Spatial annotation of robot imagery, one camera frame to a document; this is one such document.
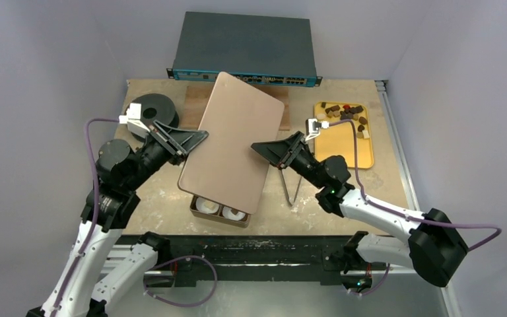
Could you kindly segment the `brown box lid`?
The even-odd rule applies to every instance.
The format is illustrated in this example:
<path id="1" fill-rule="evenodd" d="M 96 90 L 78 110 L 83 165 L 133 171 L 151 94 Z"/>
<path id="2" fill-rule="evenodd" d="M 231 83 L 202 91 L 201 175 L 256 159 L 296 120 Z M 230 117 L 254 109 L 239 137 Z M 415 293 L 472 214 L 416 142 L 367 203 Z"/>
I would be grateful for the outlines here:
<path id="1" fill-rule="evenodd" d="M 208 136 L 189 154 L 179 189 L 256 213 L 269 164 L 251 145 L 276 140 L 284 109 L 280 100 L 219 73 L 199 124 Z"/>

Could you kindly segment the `brown chocolate box tray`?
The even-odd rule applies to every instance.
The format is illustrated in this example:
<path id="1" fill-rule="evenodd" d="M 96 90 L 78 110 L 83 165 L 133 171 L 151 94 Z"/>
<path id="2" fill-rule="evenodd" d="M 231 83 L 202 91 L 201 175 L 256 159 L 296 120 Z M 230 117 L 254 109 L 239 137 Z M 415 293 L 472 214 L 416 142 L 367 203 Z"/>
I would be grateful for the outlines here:
<path id="1" fill-rule="evenodd" d="M 220 208 L 219 208 L 219 211 L 218 211 L 217 214 L 208 215 L 208 214 L 200 213 L 195 208 L 195 201 L 196 201 L 197 198 L 198 198 L 198 196 L 193 196 L 191 204 L 189 206 L 189 209 L 190 209 L 191 213 L 195 217 L 198 217 L 200 219 L 206 219 L 206 220 L 209 220 L 209 221 L 214 221 L 214 222 L 222 223 L 222 224 L 226 224 L 226 225 L 231 225 L 231 226 L 234 226 L 234 227 L 240 227 L 240 228 L 246 228 L 249 225 L 249 223 L 250 223 L 251 215 L 247 214 L 247 213 L 245 213 L 247 215 L 247 217 L 243 221 L 231 221 L 231 220 L 225 219 L 222 216 L 222 208 L 225 205 L 221 205 L 219 203 L 218 204 L 220 205 Z"/>

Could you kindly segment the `cream striped chocolate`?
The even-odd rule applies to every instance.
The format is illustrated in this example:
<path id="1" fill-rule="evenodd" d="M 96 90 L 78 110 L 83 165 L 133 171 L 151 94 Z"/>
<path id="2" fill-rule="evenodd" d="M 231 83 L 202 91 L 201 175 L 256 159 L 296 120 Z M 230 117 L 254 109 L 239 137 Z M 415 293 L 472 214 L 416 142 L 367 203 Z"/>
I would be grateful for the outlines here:
<path id="1" fill-rule="evenodd" d="M 219 208 L 219 205 L 215 202 L 207 201 L 207 202 L 205 202 L 205 207 L 210 210 L 216 210 Z"/>

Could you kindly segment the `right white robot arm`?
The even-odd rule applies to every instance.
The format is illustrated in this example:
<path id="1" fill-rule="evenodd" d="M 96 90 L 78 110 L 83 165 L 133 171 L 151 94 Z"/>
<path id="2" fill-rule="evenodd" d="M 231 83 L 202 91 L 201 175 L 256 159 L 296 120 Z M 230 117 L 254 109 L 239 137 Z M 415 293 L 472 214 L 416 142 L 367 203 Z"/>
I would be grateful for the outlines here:
<path id="1" fill-rule="evenodd" d="M 271 166 L 293 169 L 320 189 L 316 199 L 327 213 L 366 223 L 388 234 L 361 234 L 344 251 L 354 269 L 382 262 L 414 269 L 428 283 L 445 287 L 466 257 L 469 247 L 448 216 L 404 209 L 362 192 L 348 182 L 351 177 L 341 155 L 316 160 L 301 132 L 280 141 L 252 143 L 251 148 Z"/>

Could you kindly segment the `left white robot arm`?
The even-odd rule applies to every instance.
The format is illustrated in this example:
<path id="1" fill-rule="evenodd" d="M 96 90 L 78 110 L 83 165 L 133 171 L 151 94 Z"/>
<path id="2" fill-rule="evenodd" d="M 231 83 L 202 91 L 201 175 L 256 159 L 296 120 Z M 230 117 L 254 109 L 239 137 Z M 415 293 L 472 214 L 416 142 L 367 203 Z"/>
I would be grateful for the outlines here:
<path id="1" fill-rule="evenodd" d="M 145 142 L 133 150 L 124 139 L 105 142 L 89 152 L 93 188 L 86 198 L 77 239 L 48 299 L 27 316 L 108 316 L 149 268 L 174 263 L 170 241 L 146 232 L 130 254 L 105 277 L 102 269 L 140 203 L 137 189 L 165 164 L 177 166 L 209 134 L 178 129 L 155 120 Z"/>

